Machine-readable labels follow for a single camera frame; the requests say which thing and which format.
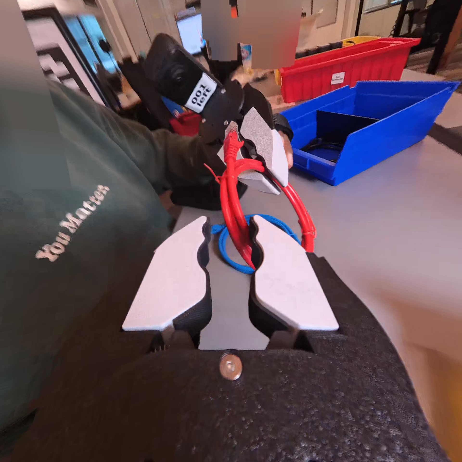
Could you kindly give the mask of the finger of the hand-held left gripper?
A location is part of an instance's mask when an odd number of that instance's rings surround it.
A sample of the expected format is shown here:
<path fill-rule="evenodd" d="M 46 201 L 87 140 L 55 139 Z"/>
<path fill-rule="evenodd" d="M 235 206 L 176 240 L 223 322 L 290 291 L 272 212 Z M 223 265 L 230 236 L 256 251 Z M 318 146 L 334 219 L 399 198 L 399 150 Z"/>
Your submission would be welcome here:
<path fill-rule="evenodd" d="M 258 113 L 257 109 L 252 107 L 244 116 L 240 135 L 245 141 L 250 141 L 255 146 L 256 151 L 264 148 L 271 148 L 273 142 L 281 143 L 281 187 L 285 188 L 288 185 L 288 164 L 284 149 L 284 143 L 280 134 L 271 129 L 263 117 Z"/>
<path fill-rule="evenodd" d="M 243 142 L 234 158 L 234 178 L 244 185 L 263 193 L 280 194 L 281 143 L 271 148 L 255 150 L 250 142 Z"/>

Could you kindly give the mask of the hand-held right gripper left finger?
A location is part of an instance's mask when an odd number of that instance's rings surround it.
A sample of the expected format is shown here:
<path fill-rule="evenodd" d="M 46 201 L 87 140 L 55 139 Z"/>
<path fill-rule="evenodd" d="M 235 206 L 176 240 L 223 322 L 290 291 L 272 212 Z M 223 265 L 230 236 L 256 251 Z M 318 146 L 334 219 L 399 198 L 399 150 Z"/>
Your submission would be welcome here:
<path fill-rule="evenodd" d="M 175 331 L 184 331 L 199 344 L 212 317 L 210 238 L 210 219 L 200 216 L 157 247 L 122 323 L 124 332 L 155 331 L 169 343 Z"/>

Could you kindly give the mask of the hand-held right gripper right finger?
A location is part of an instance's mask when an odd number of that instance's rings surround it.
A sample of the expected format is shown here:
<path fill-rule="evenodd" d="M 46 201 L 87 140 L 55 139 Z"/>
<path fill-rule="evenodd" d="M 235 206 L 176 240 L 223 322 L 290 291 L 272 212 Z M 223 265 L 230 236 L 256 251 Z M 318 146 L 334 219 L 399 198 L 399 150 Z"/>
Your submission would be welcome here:
<path fill-rule="evenodd" d="M 308 253 L 261 215 L 250 218 L 249 318 L 267 347 L 310 347 L 309 335 L 336 336 L 339 323 Z"/>

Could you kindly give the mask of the person's left forearm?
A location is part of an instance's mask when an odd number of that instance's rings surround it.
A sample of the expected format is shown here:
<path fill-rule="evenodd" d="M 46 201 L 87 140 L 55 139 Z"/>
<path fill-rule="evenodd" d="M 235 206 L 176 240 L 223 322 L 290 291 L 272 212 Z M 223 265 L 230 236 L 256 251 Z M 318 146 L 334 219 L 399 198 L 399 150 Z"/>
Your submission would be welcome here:
<path fill-rule="evenodd" d="M 181 136 L 165 129 L 148 131 L 151 156 L 143 172 L 157 194 L 205 187 L 224 173 L 220 144 L 207 144 L 200 136 Z"/>

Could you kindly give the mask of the computer monitor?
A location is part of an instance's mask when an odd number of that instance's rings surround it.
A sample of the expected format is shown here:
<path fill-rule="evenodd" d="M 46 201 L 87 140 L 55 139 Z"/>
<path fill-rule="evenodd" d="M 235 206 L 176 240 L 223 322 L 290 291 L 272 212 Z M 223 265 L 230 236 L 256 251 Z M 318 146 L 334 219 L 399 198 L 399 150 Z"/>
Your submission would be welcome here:
<path fill-rule="evenodd" d="M 200 55 L 205 44 L 202 34 L 202 14 L 177 17 L 176 26 L 183 48 L 193 56 Z"/>

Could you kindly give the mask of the red box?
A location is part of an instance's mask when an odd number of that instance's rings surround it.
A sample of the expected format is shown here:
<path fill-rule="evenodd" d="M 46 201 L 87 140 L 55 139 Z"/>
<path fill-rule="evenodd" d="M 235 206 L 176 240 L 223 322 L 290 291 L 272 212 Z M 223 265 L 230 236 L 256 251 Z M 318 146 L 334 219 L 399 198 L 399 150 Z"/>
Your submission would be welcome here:
<path fill-rule="evenodd" d="M 181 136 L 193 137 L 199 134 L 201 121 L 200 114 L 188 110 L 173 115 L 169 120 L 169 124 L 173 132 Z"/>

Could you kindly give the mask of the white blue labelled canister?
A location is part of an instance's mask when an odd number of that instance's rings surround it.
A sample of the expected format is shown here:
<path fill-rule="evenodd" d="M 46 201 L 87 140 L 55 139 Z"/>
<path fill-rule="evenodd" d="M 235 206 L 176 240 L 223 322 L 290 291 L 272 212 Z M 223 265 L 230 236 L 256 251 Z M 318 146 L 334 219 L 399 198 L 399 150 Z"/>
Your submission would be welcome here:
<path fill-rule="evenodd" d="M 242 61 L 243 70 L 247 74 L 251 74 L 253 72 L 252 69 L 252 46 L 251 44 L 240 43 L 240 56 Z"/>

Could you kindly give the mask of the person's green sweatshirt torso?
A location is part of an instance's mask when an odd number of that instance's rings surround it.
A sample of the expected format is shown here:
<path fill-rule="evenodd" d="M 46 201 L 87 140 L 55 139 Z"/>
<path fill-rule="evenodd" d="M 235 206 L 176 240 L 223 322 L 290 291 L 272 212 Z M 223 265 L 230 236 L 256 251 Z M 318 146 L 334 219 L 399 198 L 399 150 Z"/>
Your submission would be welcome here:
<path fill-rule="evenodd" d="M 169 236 L 150 131 L 47 81 L 1 115 L 1 439 L 33 412 L 75 324 Z"/>

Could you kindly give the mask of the blue plastic bin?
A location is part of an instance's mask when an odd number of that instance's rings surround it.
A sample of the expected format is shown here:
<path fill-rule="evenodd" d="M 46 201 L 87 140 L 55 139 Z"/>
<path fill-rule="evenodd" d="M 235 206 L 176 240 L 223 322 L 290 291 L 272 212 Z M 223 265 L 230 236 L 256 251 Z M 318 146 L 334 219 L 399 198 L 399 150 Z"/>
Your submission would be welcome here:
<path fill-rule="evenodd" d="M 291 107 L 293 166 L 337 186 L 422 141 L 458 87 L 361 81 Z"/>

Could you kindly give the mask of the red plastic bin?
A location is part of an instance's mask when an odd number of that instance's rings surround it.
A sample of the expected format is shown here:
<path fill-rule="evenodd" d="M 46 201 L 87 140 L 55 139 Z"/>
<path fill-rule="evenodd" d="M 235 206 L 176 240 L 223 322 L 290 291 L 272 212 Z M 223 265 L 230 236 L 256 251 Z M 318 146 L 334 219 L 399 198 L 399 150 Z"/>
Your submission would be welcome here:
<path fill-rule="evenodd" d="M 314 99 L 359 81 L 400 80 L 420 38 L 378 38 L 297 59 L 279 70 L 285 103 Z"/>

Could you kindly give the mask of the yellow plastic bin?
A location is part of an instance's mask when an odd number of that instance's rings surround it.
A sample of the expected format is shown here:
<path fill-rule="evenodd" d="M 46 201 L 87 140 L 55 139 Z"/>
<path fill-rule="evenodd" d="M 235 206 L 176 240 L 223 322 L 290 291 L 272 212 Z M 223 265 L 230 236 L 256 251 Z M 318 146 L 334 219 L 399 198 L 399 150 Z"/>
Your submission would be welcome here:
<path fill-rule="evenodd" d="M 380 39 L 380 36 L 354 36 L 351 38 L 346 38 L 342 40 L 342 47 L 350 47 L 357 44 L 367 43 L 373 40 Z"/>

